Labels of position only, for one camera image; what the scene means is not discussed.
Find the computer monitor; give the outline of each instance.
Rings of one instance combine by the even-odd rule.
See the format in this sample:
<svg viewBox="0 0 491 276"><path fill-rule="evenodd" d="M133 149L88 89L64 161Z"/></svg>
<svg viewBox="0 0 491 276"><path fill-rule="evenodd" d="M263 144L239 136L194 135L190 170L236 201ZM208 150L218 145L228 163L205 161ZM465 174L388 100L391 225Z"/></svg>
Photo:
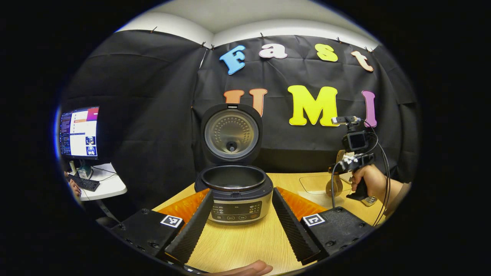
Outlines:
<svg viewBox="0 0 491 276"><path fill-rule="evenodd" d="M60 150L66 158L98 159L97 115L99 107L65 112L60 120Z"/></svg>

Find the black foam pad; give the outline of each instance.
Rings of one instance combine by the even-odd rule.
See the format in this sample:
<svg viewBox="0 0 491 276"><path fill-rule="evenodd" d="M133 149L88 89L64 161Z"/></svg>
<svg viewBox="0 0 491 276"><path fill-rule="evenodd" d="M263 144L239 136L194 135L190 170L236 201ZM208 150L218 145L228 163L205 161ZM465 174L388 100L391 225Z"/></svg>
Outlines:
<svg viewBox="0 0 491 276"><path fill-rule="evenodd" d="M293 253L302 265L309 264L322 258L321 250L309 237L305 228L300 224L285 199L277 188L273 189L273 206L279 221L293 249Z"/></svg>
<svg viewBox="0 0 491 276"><path fill-rule="evenodd" d="M199 237L203 232L206 220L213 207L212 192L209 191L194 215L189 220L181 233L165 248L165 252L177 259L181 265L189 261Z"/></svg>

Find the camera screen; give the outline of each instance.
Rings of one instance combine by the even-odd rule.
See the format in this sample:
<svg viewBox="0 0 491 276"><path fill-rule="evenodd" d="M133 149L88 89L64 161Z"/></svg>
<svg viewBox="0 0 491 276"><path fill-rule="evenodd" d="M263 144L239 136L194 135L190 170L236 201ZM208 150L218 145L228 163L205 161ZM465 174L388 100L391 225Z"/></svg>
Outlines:
<svg viewBox="0 0 491 276"><path fill-rule="evenodd" d="M352 148L363 148L365 146L365 135L363 133L350 135Z"/></svg>

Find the rice cooker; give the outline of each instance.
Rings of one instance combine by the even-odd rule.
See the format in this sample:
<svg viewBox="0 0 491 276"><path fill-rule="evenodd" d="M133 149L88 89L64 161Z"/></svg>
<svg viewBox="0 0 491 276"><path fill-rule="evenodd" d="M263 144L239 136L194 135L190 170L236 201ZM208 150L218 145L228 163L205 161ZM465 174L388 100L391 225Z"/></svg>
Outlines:
<svg viewBox="0 0 491 276"><path fill-rule="evenodd" d="M261 116L244 104L218 104L201 121L205 158L213 164L201 171L196 192L210 188L214 204L208 219L222 224L246 224L268 213L273 183L260 168L249 164L261 148Z"/></svg>

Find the person's hand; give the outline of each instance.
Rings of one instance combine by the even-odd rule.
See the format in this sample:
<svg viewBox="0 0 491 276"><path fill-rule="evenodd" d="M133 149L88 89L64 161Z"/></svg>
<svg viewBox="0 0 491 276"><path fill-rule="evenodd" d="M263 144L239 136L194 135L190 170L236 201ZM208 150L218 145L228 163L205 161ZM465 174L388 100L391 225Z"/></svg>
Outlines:
<svg viewBox="0 0 491 276"><path fill-rule="evenodd" d="M72 179L70 179L70 188L72 188L72 191L73 191L73 194L76 195L77 197L80 197L80 194L82 193L81 190L80 190L80 187L75 183L75 181L73 181Z"/></svg>
<svg viewBox="0 0 491 276"><path fill-rule="evenodd" d="M250 265L235 268L232 270L224 271L224 272L215 272L215 273L205 273L204 275L209 276L261 276L267 274L273 270L273 267L267 265L265 262L261 260L257 260Z"/></svg>
<svg viewBox="0 0 491 276"><path fill-rule="evenodd" d="M364 166L355 172L352 172L352 191L356 191L361 178L367 184L367 193L369 196L375 196L378 199L383 199L385 196L385 182L387 177L374 165Z"/></svg>

